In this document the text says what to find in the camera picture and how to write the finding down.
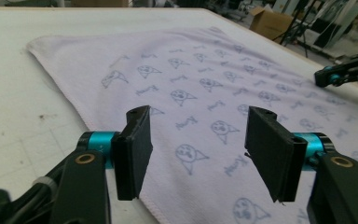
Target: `teal metal part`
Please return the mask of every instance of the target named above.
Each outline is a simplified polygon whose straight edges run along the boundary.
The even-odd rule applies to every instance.
[[[305,139],[307,144],[307,151],[305,153],[305,160],[302,170],[310,171],[314,170],[309,163],[315,163],[317,161],[315,158],[316,153],[321,152],[324,153],[324,145],[319,139],[319,137],[315,133],[293,133],[295,136]]]
[[[88,150],[97,150],[103,153],[105,157],[105,168],[113,169],[114,164],[110,159],[112,138],[116,132],[94,132],[89,138]]]

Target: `printed pattern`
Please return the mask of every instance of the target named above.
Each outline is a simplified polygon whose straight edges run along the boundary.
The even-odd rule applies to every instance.
[[[255,224],[264,218],[271,217],[263,208],[247,198],[239,198],[235,202],[233,213],[238,224]]]
[[[196,150],[188,144],[179,146],[175,153],[176,157],[187,169],[189,175],[193,175],[193,163],[209,159],[209,157],[205,156],[202,152]]]
[[[166,161],[151,160],[146,174],[149,179],[145,182],[149,185],[144,186],[144,193],[153,192],[149,189],[156,183],[151,180],[163,178],[160,177],[163,169],[169,178],[175,179],[178,190],[199,190],[186,192],[194,196],[189,199],[190,204],[202,204],[197,201],[198,196],[206,198],[202,195],[206,189],[200,190],[200,186],[205,188],[202,181],[215,183],[208,190],[214,190],[216,195],[223,191],[230,198],[225,202],[228,206],[220,211],[225,213],[222,217],[231,220],[184,209],[177,211],[175,217],[179,219],[172,219],[171,223],[194,223],[180,219],[191,216],[206,217],[200,223],[308,223],[306,208],[300,205],[307,202],[293,205],[294,212],[288,217],[284,209],[261,199],[266,197],[260,193],[265,193],[264,183],[256,182],[259,176],[250,169],[251,161],[243,156],[249,106],[276,112],[277,121],[290,127],[289,131],[329,133],[333,142],[348,146],[338,148],[339,152],[358,160],[358,147],[355,147],[358,132],[352,128],[358,130],[358,105],[315,87],[311,81],[273,62],[266,52],[262,55],[228,41],[217,29],[202,32],[207,33],[202,38],[193,38],[196,34],[188,35],[188,42],[173,38],[169,45],[160,45],[153,37],[148,40],[153,48],[141,46],[121,54],[115,63],[103,68],[107,72],[96,80],[103,97],[99,100],[110,108],[103,112],[110,113],[110,117],[112,111],[125,113],[124,108],[130,105],[152,106],[151,133],[155,148],[152,157]],[[92,123],[107,121],[95,117]],[[180,192],[170,190],[161,189],[161,195],[180,197]],[[158,196],[152,200],[159,203],[162,211],[165,203],[176,203],[158,201]]]

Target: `dog face print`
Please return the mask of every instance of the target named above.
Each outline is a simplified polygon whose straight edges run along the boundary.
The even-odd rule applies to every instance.
[[[319,124],[310,121],[309,119],[302,119],[300,125],[309,132],[314,132],[316,129],[322,128]]]
[[[234,83],[234,82],[237,80],[237,78],[243,78],[243,77],[241,77],[241,76],[238,76],[238,75],[235,74],[235,73],[228,72],[228,71],[225,72],[224,75],[225,75],[226,78],[228,78],[228,80],[229,80],[230,82],[232,82],[232,83]]]
[[[269,106],[271,106],[272,102],[281,100],[278,96],[268,91],[261,91],[258,93],[258,98]]]
[[[201,54],[201,53],[195,53],[194,57],[196,57],[196,59],[200,62],[203,63],[205,61],[205,59],[207,58],[207,56],[205,54]]]
[[[138,67],[138,72],[144,78],[147,78],[150,74],[161,73],[156,68],[154,68],[152,66],[148,66],[148,65],[139,66]]]
[[[177,69],[180,65],[190,65],[189,63],[185,63],[184,61],[177,59],[177,58],[173,58],[173,59],[169,59],[168,62],[172,65],[172,67],[174,67],[175,69]]]
[[[233,214],[238,224],[255,224],[263,218],[270,217],[269,213],[247,198],[240,198],[235,202]]]
[[[239,105],[238,106],[238,111],[240,111],[240,113],[242,115],[244,115],[245,117],[248,117],[249,106],[248,105]]]
[[[209,159],[199,150],[196,150],[191,145],[182,144],[175,151],[176,157],[185,166],[189,175],[193,175],[193,163],[200,160]]]
[[[222,87],[223,85],[218,83],[217,81],[211,80],[209,78],[202,78],[200,80],[201,86],[203,86],[208,92],[212,91],[214,87]]]
[[[217,137],[219,137],[219,139],[222,140],[225,145],[227,144],[228,135],[230,133],[240,131],[222,120],[218,120],[217,122],[213,123],[211,125],[211,129],[214,133],[216,133]]]
[[[291,88],[290,86],[286,86],[286,85],[283,85],[283,84],[277,84],[275,86],[275,88],[280,91],[280,92],[283,92],[283,93],[287,93],[289,91],[296,91],[295,89]]]
[[[109,75],[107,75],[106,77],[103,78],[103,80],[101,81],[101,83],[103,84],[103,86],[105,88],[108,88],[110,83],[115,80],[115,79],[119,79],[119,80],[122,80],[122,81],[125,81],[127,83],[129,83],[126,79],[126,77],[124,77],[124,75],[118,71],[113,71],[111,72]]]
[[[334,113],[328,112],[328,110],[325,107],[321,106],[321,105],[316,105],[315,107],[313,107],[313,110],[317,114],[319,114],[320,116],[324,117],[327,120],[330,120],[329,119],[330,115],[334,115]]]
[[[249,65],[245,65],[244,66],[245,71],[248,72],[249,74],[253,75],[255,72],[255,67],[249,66]]]
[[[223,51],[223,50],[221,50],[221,49],[216,49],[216,50],[214,51],[214,53],[215,53],[217,56],[219,56],[220,58],[224,58],[225,56],[228,55],[227,52],[225,52],[225,51]]]
[[[192,94],[181,90],[171,92],[171,97],[179,106],[182,106],[186,100],[197,99],[197,97]]]

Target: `floor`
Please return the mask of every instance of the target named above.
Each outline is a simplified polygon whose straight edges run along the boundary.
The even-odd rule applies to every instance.
[[[0,0],[0,7],[3,7],[5,4],[9,2],[13,3],[13,2],[20,2],[20,1],[21,0]],[[252,23],[253,16],[251,14],[248,14],[244,18],[241,18],[241,20],[239,20],[240,17],[238,17],[238,13],[234,13],[231,14],[230,19],[243,27],[249,28]],[[300,45],[288,44],[286,47],[300,55],[306,56],[304,48]],[[319,53],[317,49],[308,50],[308,58],[323,66],[333,65],[336,62],[336,59],[331,59],[328,56]]]

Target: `black metal stand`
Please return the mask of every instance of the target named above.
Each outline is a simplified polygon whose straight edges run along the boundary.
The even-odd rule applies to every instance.
[[[299,31],[301,31],[301,30],[303,30],[305,27],[307,27],[307,25],[304,25],[304,22],[305,22],[306,18],[308,17],[308,15],[310,14],[310,11],[312,10],[312,8],[313,8],[313,6],[315,5],[315,3],[316,3],[316,0],[313,0],[312,3],[310,4],[310,7],[307,9],[307,12],[305,13],[303,19],[300,21],[300,24],[296,24],[296,25],[295,25],[296,20],[297,20],[297,18],[298,18],[298,15],[300,14],[300,9],[303,8],[303,7],[302,7],[302,6],[303,6],[303,3],[301,3],[301,1],[298,2],[297,7],[296,7],[296,15],[293,17],[292,22],[290,23],[289,27],[287,28],[287,30],[286,30],[283,34],[277,36],[277,37],[274,38],[273,40],[276,40],[276,39],[278,39],[279,37],[282,37],[282,36],[283,36],[283,38],[282,38],[282,40],[281,40],[281,42],[280,42],[280,44],[282,45],[283,42],[286,40],[286,38],[288,38],[290,32],[291,32],[293,29],[296,28],[295,31],[294,31],[294,32],[291,34],[291,36],[290,36],[290,40],[293,40],[293,38],[296,37],[296,35],[298,34]],[[306,37],[305,37],[304,35],[303,35],[303,40],[304,40],[304,44],[305,44],[305,43],[306,43]],[[306,57],[308,58],[307,48],[304,47],[304,50],[305,50],[305,55],[306,55]]]

